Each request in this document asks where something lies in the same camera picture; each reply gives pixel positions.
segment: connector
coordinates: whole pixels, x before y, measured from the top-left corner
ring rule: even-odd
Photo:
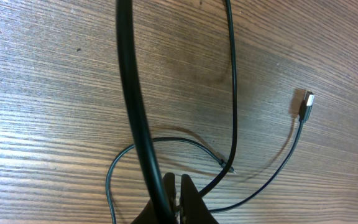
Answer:
[[[227,164],[227,162],[224,161],[223,159],[221,159],[221,162],[219,163],[219,165],[221,165],[221,167],[224,168],[226,166],[226,164]],[[230,167],[229,172],[236,174],[236,171],[234,170],[233,166]]]
[[[305,123],[309,120],[310,111],[313,106],[314,94],[310,91],[307,91],[303,101],[301,103],[301,108],[299,109],[299,122]]]

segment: thin black cable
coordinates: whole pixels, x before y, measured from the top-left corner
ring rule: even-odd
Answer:
[[[291,147],[291,150],[290,152],[288,153],[288,155],[286,156],[286,158],[284,159],[284,161],[281,163],[280,167],[278,167],[278,169],[276,170],[276,172],[273,174],[273,176],[263,185],[261,186],[260,189],[258,189],[255,193],[253,193],[252,195],[250,195],[249,197],[247,197],[246,199],[238,202],[238,203],[235,203],[234,205],[231,205],[231,206],[228,206],[228,207],[224,207],[224,208],[216,208],[216,209],[211,209],[209,210],[209,212],[211,213],[218,213],[218,212],[225,212],[225,211],[228,211],[228,210],[232,210],[233,208],[237,208],[238,206],[241,206],[245,203],[247,203],[249,200],[253,199],[257,194],[259,194],[261,191],[263,191],[264,188],[266,188],[270,183],[271,181],[273,181],[273,179],[277,176],[277,174],[284,168],[285,164],[288,162],[288,160],[291,158],[295,148],[296,148],[296,145],[298,144],[298,141],[299,141],[299,137],[301,136],[301,132],[302,132],[302,127],[303,127],[303,124],[304,122],[301,121],[299,123],[299,127],[298,127],[298,132],[296,133],[296,136],[295,136],[295,140],[293,142],[293,145]]]
[[[139,163],[159,223],[175,223],[147,124],[137,73],[132,0],[117,0],[117,52],[122,90]]]
[[[237,148],[237,68],[236,68],[236,45],[234,43],[234,28],[233,18],[231,12],[230,0],[226,0],[226,14],[227,25],[229,27],[230,37],[230,51],[231,51],[231,72],[232,72],[232,104],[233,104],[233,129],[232,129],[232,142],[229,159],[223,170],[213,179],[206,187],[200,191],[200,196],[204,197],[210,192],[227,174],[233,164],[234,157],[236,156]]]
[[[153,138],[152,140],[153,140],[153,142],[176,141],[176,142],[189,143],[189,144],[192,144],[192,145],[197,146],[200,149],[202,149],[204,152],[206,152],[208,155],[210,155],[216,162],[218,162],[218,164],[220,164],[220,162],[221,162],[220,158],[215,156],[207,147],[205,147],[202,144],[200,144],[200,143],[198,143],[196,141],[193,141],[191,139],[179,138],[179,137],[160,137],[160,138]],[[127,152],[129,152],[133,148],[135,148],[135,144],[131,144],[131,145],[127,146],[124,150],[122,150],[116,156],[116,158],[111,163],[109,171],[108,171],[107,176],[106,176],[106,185],[105,185],[106,196],[107,196],[107,201],[108,201],[108,204],[109,204],[109,207],[110,207],[111,219],[112,219],[113,224],[116,224],[116,214],[114,212],[114,206],[113,206],[112,201],[111,201],[111,184],[110,183],[111,183],[112,172],[113,172],[115,166],[117,165],[118,161],[120,160],[120,158],[122,156],[124,156]]]

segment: thick black cable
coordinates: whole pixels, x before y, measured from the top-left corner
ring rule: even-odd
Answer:
[[[236,156],[237,148],[237,68],[236,68],[236,45],[234,43],[234,28],[233,18],[231,13],[230,0],[226,0],[226,14],[227,14],[227,25],[229,27],[230,37],[230,51],[231,51],[231,72],[232,72],[232,104],[233,104],[233,129],[232,129],[232,142],[229,159],[223,170],[206,186],[200,191],[200,196],[204,197],[210,192],[229,172],[230,167],[233,164],[234,157]]]
[[[160,138],[153,138],[152,140],[153,140],[153,142],[176,141],[176,142],[189,143],[189,144],[192,144],[192,145],[197,146],[198,148],[202,149],[204,152],[206,152],[208,155],[210,155],[216,162],[218,162],[218,164],[221,163],[221,159],[218,158],[217,156],[215,156],[207,147],[205,147],[202,144],[200,144],[196,141],[193,141],[191,139],[185,139],[185,138],[179,138],[179,137],[160,137]],[[116,214],[114,212],[114,206],[111,201],[111,184],[110,183],[111,183],[112,172],[113,172],[115,166],[117,165],[118,161],[120,160],[120,158],[133,148],[135,148],[135,144],[131,144],[131,145],[127,146],[124,150],[122,150],[116,156],[116,158],[111,163],[109,171],[106,176],[106,185],[105,185],[106,196],[107,196],[107,201],[108,201],[108,204],[110,207],[111,219],[112,219],[113,224],[116,224]]]
[[[165,191],[147,124],[139,76],[137,74],[132,0],[117,0],[116,33],[122,90],[139,163],[159,223],[175,223]]]
[[[224,208],[211,209],[211,210],[209,210],[209,212],[218,213],[218,212],[226,212],[228,210],[232,210],[233,208],[237,208],[238,206],[241,206],[241,205],[247,203],[249,200],[253,199],[257,194],[259,194],[261,191],[263,191],[263,189],[266,188],[271,183],[271,181],[273,181],[274,178],[276,178],[277,174],[284,168],[285,164],[291,158],[291,156],[292,156],[292,154],[293,154],[293,152],[294,152],[294,150],[296,148],[296,145],[298,144],[299,137],[301,136],[303,124],[304,124],[304,121],[301,121],[299,123],[298,132],[296,133],[295,140],[293,141],[293,144],[292,144],[290,152],[288,153],[288,155],[286,156],[284,161],[281,163],[280,167],[278,167],[276,172],[273,174],[273,176],[263,186],[261,186],[260,189],[258,189],[255,193],[253,193],[252,195],[250,195],[246,199],[244,199],[244,200],[242,200],[242,201],[240,201],[238,203],[235,203],[234,205],[224,207]]]

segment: silver usb tip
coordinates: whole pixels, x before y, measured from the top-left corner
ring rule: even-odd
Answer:
[[[314,100],[314,94],[310,91],[307,91],[305,95],[306,106],[313,105],[313,100]]]

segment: wooden surface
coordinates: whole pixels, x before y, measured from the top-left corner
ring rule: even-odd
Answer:
[[[132,142],[114,1],[0,1],[0,224],[110,223],[107,169]],[[204,199],[240,201],[291,145],[302,89],[315,105],[278,178],[220,223],[358,223],[358,1],[232,1],[239,77],[234,168]],[[135,43],[153,136],[228,156],[231,69],[221,0],[135,0]],[[163,173],[204,187],[220,167],[157,143]],[[135,151],[112,178],[118,223],[148,201]]]

